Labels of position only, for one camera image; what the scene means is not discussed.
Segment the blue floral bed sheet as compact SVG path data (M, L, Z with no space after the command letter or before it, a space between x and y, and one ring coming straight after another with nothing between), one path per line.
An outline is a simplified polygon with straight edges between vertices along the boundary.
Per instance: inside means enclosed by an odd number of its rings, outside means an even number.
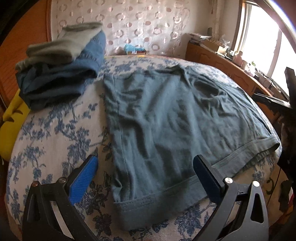
M113 161L101 84L103 76L175 65L192 66L204 73L211 71L210 67L170 57L107 57L98 78L90 82L83 96L28 115L14 145L6 182L6 209L17 237L22 236L23 211L31 183L48 184L68 176L93 154L99 159L98 174L76 208L99 240L193 239L214 210L208 199L170 220L124 232L115 222L110 186Z

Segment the cardboard box on sideboard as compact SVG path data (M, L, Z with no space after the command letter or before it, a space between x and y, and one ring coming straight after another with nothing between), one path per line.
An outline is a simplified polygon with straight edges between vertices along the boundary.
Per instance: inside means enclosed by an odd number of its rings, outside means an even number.
M205 40L203 42L203 45L206 46L207 48L213 50L214 52L225 52L227 49L226 45L223 45L220 42L217 41L211 41L211 40Z

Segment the wooden wardrobe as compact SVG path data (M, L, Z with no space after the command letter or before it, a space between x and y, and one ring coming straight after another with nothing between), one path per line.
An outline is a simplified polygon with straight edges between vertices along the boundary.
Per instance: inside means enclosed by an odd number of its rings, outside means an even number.
M30 44L48 42L51 34L51 1L28 1L29 9L1 43L1 108L6 110L18 85L15 64L26 57Z

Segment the folded blue jeans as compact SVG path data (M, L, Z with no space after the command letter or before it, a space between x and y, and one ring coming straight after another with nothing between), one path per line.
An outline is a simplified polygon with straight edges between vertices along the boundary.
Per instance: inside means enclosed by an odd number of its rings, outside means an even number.
M31 110L41 110L81 96L103 65L106 36L99 32L69 64L38 63L16 74L19 97Z

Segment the window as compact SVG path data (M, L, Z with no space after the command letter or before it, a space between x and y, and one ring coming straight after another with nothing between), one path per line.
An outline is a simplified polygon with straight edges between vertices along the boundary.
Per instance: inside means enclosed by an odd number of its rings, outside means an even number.
M237 49L262 85L289 95L285 69L295 70L295 52L278 24L255 1L242 2Z

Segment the wooden sideboard cabinet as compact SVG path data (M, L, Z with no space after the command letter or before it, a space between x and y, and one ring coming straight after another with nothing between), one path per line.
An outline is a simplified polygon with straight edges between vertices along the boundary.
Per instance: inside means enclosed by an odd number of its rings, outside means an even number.
M261 93L272 96L262 84L253 77L247 75L240 67L220 55L213 53L205 48L189 42L185 54L187 61L213 66L237 83L249 96L254 93Z

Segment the folded grey-green garment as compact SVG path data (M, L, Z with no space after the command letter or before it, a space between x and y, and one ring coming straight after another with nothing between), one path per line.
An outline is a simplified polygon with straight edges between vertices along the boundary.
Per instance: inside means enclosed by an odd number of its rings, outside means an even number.
M62 28L56 40L29 45L26 59L16 63L15 70L20 72L37 63L52 65L71 63L101 30L101 22L67 25Z

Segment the pink bottle on sideboard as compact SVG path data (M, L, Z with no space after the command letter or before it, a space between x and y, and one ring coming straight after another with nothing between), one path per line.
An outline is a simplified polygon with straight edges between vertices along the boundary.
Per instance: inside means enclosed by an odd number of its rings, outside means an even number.
M242 59L243 52L239 51L234 57L233 57L233 63L236 64L237 66L241 67L243 63Z

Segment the pink circle-pattern curtain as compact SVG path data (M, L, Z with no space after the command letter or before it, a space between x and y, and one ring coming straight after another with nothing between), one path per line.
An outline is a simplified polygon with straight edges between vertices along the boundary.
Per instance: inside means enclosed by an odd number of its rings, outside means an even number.
M67 25L101 22L107 55L125 45L152 55L184 58L189 33L205 35L216 1L52 1L51 32L55 39Z

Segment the teal grey cotton shorts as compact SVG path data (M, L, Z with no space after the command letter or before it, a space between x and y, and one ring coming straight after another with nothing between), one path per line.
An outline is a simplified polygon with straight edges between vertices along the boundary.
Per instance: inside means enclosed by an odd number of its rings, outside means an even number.
M105 75L103 86L112 195L123 230L170 219L205 198L195 156L233 177L280 146L259 107L217 68L177 65Z

